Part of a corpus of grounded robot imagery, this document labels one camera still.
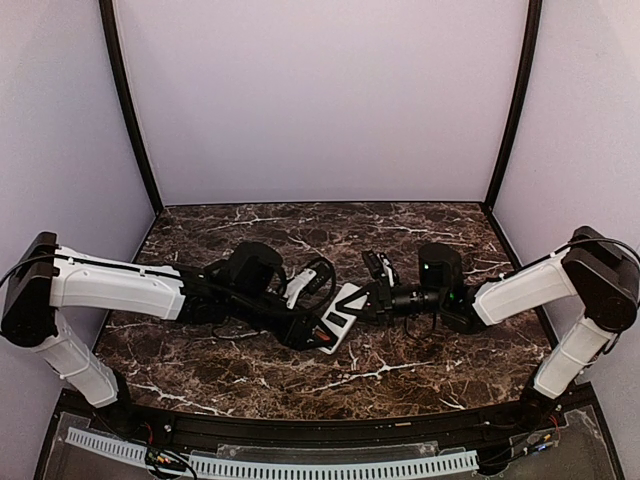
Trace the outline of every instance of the white wall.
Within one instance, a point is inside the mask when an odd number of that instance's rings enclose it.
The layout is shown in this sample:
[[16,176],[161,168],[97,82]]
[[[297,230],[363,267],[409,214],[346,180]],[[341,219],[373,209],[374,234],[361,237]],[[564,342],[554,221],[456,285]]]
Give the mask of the white wall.
[[[0,0],[0,166],[0,271],[41,230],[81,251],[131,259],[153,215],[97,1]],[[103,318],[70,312],[89,343]],[[33,476],[61,382],[4,339],[0,366],[0,477],[24,480]]]
[[481,200],[526,0],[118,0],[167,204]]
[[[588,224],[640,245],[640,4],[545,2],[527,100],[496,215],[524,262]],[[549,313],[564,333],[579,312]],[[640,325],[592,367],[626,474],[640,478]]]

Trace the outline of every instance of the white perforated strip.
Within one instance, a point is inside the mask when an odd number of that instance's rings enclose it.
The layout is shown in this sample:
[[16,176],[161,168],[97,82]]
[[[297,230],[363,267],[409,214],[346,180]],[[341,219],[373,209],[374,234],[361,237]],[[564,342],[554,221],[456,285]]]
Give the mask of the white perforated strip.
[[[140,445],[73,427],[69,428],[66,442],[129,465],[147,468],[144,463],[145,447]],[[254,463],[199,455],[191,455],[189,463],[198,478],[215,480],[417,480],[478,469],[475,451],[414,460],[339,465]]]

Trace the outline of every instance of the back wall panel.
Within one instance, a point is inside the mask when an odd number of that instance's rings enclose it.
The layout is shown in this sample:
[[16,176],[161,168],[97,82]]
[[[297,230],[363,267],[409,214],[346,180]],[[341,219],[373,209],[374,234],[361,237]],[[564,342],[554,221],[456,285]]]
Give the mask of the back wall panel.
[[119,0],[167,204],[481,200],[525,0]]

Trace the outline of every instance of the black vertical post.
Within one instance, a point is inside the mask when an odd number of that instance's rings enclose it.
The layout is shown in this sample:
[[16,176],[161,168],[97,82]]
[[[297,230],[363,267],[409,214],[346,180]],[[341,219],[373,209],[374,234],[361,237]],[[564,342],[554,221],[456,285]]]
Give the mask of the black vertical post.
[[113,0],[99,1],[100,14],[102,15],[102,27],[104,28],[104,38],[107,43],[109,60],[111,61],[113,80],[116,84],[116,90],[118,91],[118,98],[120,99],[122,116],[124,117],[124,122],[127,126],[127,132],[129,133],[129,139],[131,141],[133,153],[136,157],[138,169],[140,170],[140,175],[142,176],[142,181],[144,182],[144,187],[147,190],[147,196],[149,197],[149,201],[151,202],[151,206],[153,207],[155,214],[159,215],[164,209],[164,205],[162,204],[162,199],[160,198],[160,192],[158,191],[156,181],[153,178],[153,171],[151,170],[149,157],[146,149],[144,148],[144,142],[142,141],[138,118],[136,117],[136,112],[133,108],[133,100],[131,98],[131,91],[129,90],[129,83],[127,82],[127,74],[124,69],[122,51],[120,49],[118,28],[113,10]]
[[507,164],[511,156],[511,149],[516,138],[518,123],[520,122],[520,114],[524,105],[524,99],[527,94],[527,85],[529,84],[529,76],[531,75],[531,66],[533,65],[533,54],[536,49],[536,39],[538,38],[538,27],[540,26],[540,13],[542,12],[542,0],[529,0],[529,11],[527,13],[527,23],[524,32],[524,40],[522,42],[522,51],[520,53],[520,64],[518,65],[518,75],[516,76],[516,84],[513,89],[513,97],[511,98],[511,108],[507,116],[507,124],[502,136],[500,144],[500,152],[496,160],[496,166],[493,170],[489,190],[484,204],[490,210],[496,204],[500,187],[504,180],[504,174],[507,171]]

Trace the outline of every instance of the marble tabletop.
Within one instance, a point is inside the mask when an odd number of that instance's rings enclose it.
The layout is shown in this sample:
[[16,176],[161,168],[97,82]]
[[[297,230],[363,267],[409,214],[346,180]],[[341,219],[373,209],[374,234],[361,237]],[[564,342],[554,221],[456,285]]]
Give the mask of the marble tabletop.
[[[457,249],[467,283],[511,270],[474,203],[302,203],[168,207],[137,262],[204,266],[242,240],[267,243],[288,275],[322,255],[338,284],[370,282],[362,250],[384,251],[404,283],[417,283],[417,250],[438,241]],[[416,336],[426,316],[410,322]],[[296,352],[269,333],[231,321],[185,326],[114,312],[97,355],[127,378],[137,404],[176,411],[268,419],[364,419],[439,413],[515,400],[549,351],[533,311],[476,335],[438,324],[421,342],[401,322],[360,325],[338,352]]]

